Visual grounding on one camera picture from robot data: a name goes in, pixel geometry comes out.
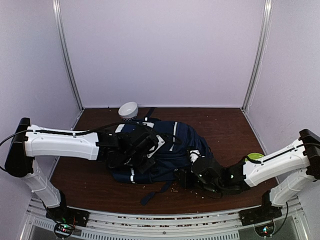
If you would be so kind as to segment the navy blue student backpack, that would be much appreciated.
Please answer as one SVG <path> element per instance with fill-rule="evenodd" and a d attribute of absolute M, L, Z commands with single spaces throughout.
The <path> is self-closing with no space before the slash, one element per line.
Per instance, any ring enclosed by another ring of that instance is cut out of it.
<path fill-rule="evenodd" d="M 143 118 L 129 120 L 116 128 L 119 148 L 107 153 L 106 167 L 120 183 L 163 182 L 158 191 L 163 193 L 176 180 L 175 170 L 190 166 L 190 150 L 199 150 L 206 158 L 214 155 L 207 141 L 192 126 L 154 118 L 153 112 L 151 108 Z M 148 159 L 147 153 L 155 145 L 156 135 L 160 135 L 165 144 L 150 158 L 155 160 L 155 165 L 141 174 L 138 167 Z"/>

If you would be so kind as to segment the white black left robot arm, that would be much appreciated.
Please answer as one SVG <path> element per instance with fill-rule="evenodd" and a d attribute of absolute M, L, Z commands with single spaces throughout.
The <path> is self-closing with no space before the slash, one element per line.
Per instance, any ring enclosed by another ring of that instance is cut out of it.
<path fill-rule="evenodd" d="M 144 163 L 153 164 L 152 156 L 163 145 L 164 140 L 146 122 L 131 123 L 130 132 L 111 132 L 120 122 L 111 123 L 85 131 L 60 130 L 39 127 L 31 124 L 30 119 L 20 120 L 16 132 L 4 140 L 11 141 L 9 151 L 1 170 L 21 178 L 36 194 L 46 211 L 61 222 L 72 218 L 66 198 L 42 172 L 36 157 L 57 156 L 81 158 L 89 161 L 107 161 L 110 168 L 120 165 L 138 165 L 141 172 L 146 170 Z"/>

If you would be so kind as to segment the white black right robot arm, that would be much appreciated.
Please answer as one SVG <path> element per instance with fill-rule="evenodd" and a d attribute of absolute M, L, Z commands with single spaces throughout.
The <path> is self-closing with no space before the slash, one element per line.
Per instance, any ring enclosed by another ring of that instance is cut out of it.
<path fill-rule="evenodd" d="M 214 158 L 197 150 L 189 153 L 190 165 L 176 169 L 174 175 L 184 188 L 200 188 L 221 195 L 238 195 L 260 183 L 290 173 L 278 186 L 265 193 L 266 202 L 256 210 L 259 220 L 268 220 L 307 184 L 320 178 L 320 137 L 309 129 L 286 147 L 255 159 L 251 155 L 238 163 L 222 167 Z"/>

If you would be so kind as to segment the white patterned ceramic bowl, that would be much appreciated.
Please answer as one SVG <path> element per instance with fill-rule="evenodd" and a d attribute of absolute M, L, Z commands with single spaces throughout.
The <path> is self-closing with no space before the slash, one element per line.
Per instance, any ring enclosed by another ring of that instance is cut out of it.
<path fill-rule="evenodd" d="M 119 110 L 118 115 L 123 121 L 134 120 L 139 112 L 138 104 L 134 101 L 123 104 Z"/>

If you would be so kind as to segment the green plate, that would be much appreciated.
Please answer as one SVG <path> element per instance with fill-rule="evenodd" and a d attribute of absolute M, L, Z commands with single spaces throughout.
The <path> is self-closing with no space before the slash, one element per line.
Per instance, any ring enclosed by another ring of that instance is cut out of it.
<path fill-rule="evenodd" d="M 248 155 L 246 155 L 244 157 L 244 161 L 245 162 L 251 162 L 251 163 L 254 163 L 254 164 L 260 164 L 261 163 L 261 160 L 264 157 L 263 154 L 261 153 L 257 153 L 257 152 L 253 152 L 253 153 L 249 153 Z"/>

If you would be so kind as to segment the front aluminium rail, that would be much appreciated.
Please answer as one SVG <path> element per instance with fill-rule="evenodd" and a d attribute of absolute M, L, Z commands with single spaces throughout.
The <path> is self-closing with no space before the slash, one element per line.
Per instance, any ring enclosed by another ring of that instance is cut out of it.
<path fill-rule="evenodd" d="M 89 212 L 87 225 L 69 235 L 55 229 L 43 208 L 33 201 L 24 218 L 20 240 L 262 240 L 266 227 L 274 227 L 271 240 L 310 240 L 306 216 L 298 204 L 283 209 L 283 216 L 243 225 L 238 210 L 193 214 L 146 215 Z"/>

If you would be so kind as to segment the right aluminium frame post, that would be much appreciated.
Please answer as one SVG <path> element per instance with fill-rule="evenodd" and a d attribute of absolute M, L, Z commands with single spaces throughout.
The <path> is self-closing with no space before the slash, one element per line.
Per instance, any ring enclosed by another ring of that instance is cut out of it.
<path fill-rule="evenodd" d="M 265 0 L 264 1 L 264 9 L 263 9 L 263 16 L 262 22 L 260 27 L 260 34 L 257 44 L 257 50 L 253 62 L 253 68 L 251 71 L 249 84 L 247 87 L 247 91 L 245 94 L 245 98 L 242 104 L 242 111 L 247 112 L 250 106 L 251 99 L 253 98 L 255 88 L 258 82 L 260 68 L 262 65 L 263 55 L 267 46 L 268 35 L 270 32 L 270 24 L 272 18 L 272 9 L 273 9 L 273 1 L 272 0 Z"/>

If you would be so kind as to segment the aluminium frame post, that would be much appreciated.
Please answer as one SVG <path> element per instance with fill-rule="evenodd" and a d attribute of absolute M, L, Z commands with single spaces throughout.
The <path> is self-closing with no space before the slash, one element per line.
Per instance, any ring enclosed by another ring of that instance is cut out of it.
<path fill-rule="evenodd" d="M 245 98 L 242 104 L 242 111 L 247 112 L 250 106 L 251 99 L 253 98 L 255 88 L 258 82 L 260 68 L 262 65 L 263 55 L 267 46 L 268 35 L 270 32 L 270 24 L 272 18 L 272 9 L 273 9 L 273 1 L 272 0 L 265 0 L 264 1 L 264 9 L 263 9 L 263 16 L 262 22 L 260 27 L 260 34 L 257 44 L 257 50 L 253 62 L 253 68 L 251 71 L 249 84 L 247 87 L 247 91 L 245 94 Z"/>
<path fill-rule="evenodd" d="M 71 86 L 71 91 L 72 91 L 72 94 L 75 98 L 78 109 L 80 111 L 83 111 L 84 107 L 83 107 L 83 103 L 80 98 L 80 93 L 79 93 L 79 90 L 78 90 L 78 87 L 76 84 L 76 80 L 75 80 L 75 76 L 74 76 L 74 72 L 73 72 L 72 64 L 71 64 L 71 58 L 70 58 L 69 51 L 68 51 L 60 1 L 53 0 L 52 6 L 53 6 L 53 13 L 54 13 L 54 17 L 55 17 L 56 26 L 57 26 L 58 36 L 59 36 L 59 40 L 60 40 L 63 61 L 64 61 L 67 77 L 68 77 L 68 80 L 69 80 L 69 83 Z"/>

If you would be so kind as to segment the left aluminium frame post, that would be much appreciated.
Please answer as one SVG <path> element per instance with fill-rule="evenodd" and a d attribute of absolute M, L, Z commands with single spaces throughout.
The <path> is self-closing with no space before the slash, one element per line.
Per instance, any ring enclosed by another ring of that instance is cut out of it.
<path fill-rule="evenodd" d="M 70 58 L 69 51 L 68 51 L 60 1 L 53 0 L 52 6 L 53 6 L 53 13 L 54 13 L 54 17 L 55 17 L 56 26 L 57 26 L 58 36 L 59 36 L 59 40 L 60 40 L 63 61 L 64 61 L 67 77 L 68 77 L 68 80 L 69 80 L 69 83 L 71 86 L 71 91 L 72 91 L 72 94 L 75 98 L 78 109 L 80 111 L 83 111 L 84 107 L 83 107 L 83 103 L 80 98 L 80 93 L 79 93 L 79 90 L 78 90 L 78 87 L 76 84 L 76 80 L 75 80 L 75 76 L 74 76 L 74 72 L 73 72 L 72 64 L 71 64 L 71 58 Z"/>

